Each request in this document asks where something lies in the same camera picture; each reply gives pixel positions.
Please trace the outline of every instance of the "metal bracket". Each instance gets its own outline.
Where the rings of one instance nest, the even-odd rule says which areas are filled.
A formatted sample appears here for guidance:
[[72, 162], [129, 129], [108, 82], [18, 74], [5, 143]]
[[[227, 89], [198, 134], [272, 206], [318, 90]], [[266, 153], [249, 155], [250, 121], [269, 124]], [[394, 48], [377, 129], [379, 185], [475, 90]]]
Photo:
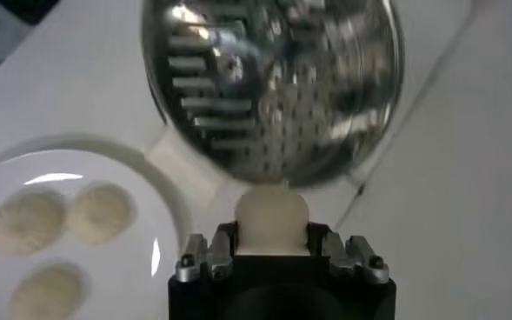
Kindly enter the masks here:
[[188, 236], [180, 260], [175, 265], [176, 280], [181, 283], [190, 283], [199, 279], [206, 252], [207, 241], [202, 235]]
[[330, 232], [322, 240], [322, 256], [329, 257], [329, 266], [334, 275], [354, 273], [357, 261], [346, 254], [338, 233]]
[[365, 237], [350, 237], [346, 242], [346, 254], [358, 261], [367, 282], [383, 284], [389, 281], [389, 266], [371, 249]]
[[230, 238], [224, 231], [218, 231], [211, 241], [207, 255], [209, 273], [215, 280], [223, 280], [232, 273]]

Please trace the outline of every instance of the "round dough piece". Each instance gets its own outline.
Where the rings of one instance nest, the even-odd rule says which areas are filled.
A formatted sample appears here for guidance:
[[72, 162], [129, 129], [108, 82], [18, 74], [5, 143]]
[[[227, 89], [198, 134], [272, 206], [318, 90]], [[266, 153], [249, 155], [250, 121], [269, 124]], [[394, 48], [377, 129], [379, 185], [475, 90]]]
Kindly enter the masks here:
[[81, 295], [82, 285], [75, 274], [58, 267], [40, 271], [12, 294], [10, 320], [68, 320]]
[[64, 226], [63, 208], [47, 196], [27, 195], [0, 208], [0, 251], [26, 256], [57, 240]]
[[79, 195], [70, 206], [68, 227], [86, 243], [108, 242], [130, 221], [130, 204], [123, 191], [105, 185]]
[[304, 199], [280, 185], [258, 186], [235, 209], [239, 229], [236, 254], [307, 255], [309, 209]]

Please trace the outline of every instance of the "white plate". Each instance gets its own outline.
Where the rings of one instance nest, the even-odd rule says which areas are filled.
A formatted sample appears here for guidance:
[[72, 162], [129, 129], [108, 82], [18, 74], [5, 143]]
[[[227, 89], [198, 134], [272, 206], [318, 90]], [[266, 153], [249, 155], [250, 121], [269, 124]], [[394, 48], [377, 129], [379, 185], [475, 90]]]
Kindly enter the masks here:
[[8, 319], [14, 289], [50, 263], [73, 263], [86, 294], [75, 320], [167, 318], [167, 281], [177, 253], [169, 208], [132, 169], [107, 157], [78, 150], [43, 151], [0, 163], [0, 205], [16, 193], [54, 190], [65, 204], [83, 188], [113, 183], [135, 207], [130, 226], [109, 243], [90, 247], [68, 230], [46, 249], [27, 257], [0, 252], [0, 320]]

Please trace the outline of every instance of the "dough ball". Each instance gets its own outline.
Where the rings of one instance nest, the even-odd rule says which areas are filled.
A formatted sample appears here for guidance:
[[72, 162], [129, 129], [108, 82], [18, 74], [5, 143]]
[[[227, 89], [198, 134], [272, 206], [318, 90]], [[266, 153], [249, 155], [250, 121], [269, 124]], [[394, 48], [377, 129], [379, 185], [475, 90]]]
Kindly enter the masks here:
[[79, 195], [70, 206], [70, 231], [88, 244], [108, 242], [130, 221], [130, 204], [124, 192], [114, 186], [97, 187]]
[[29, 255], [55, 242], [63, 225], [63, 208], [47, 196], [9, 200], [0, 208], [0, 251]]
[[57, 267], [40, 271], [12, 294], [10, 320], [68, 320], [81, 295], [82, 286], [75, 274]]
[[308, 205], [283, 186], [258, 186], [235, 209], [239, 229], [237, 254], [305, 255]]

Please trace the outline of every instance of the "stainless steel grater disc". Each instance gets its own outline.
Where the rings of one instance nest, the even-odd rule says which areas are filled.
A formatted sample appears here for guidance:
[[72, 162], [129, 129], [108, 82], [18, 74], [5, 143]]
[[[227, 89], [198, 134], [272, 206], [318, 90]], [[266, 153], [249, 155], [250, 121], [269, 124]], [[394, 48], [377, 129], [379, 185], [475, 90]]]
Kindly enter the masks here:
[[402, 85], [390, 0], [147, 0], [157, 106], [234, 177], [320, 183], [380, 141]]

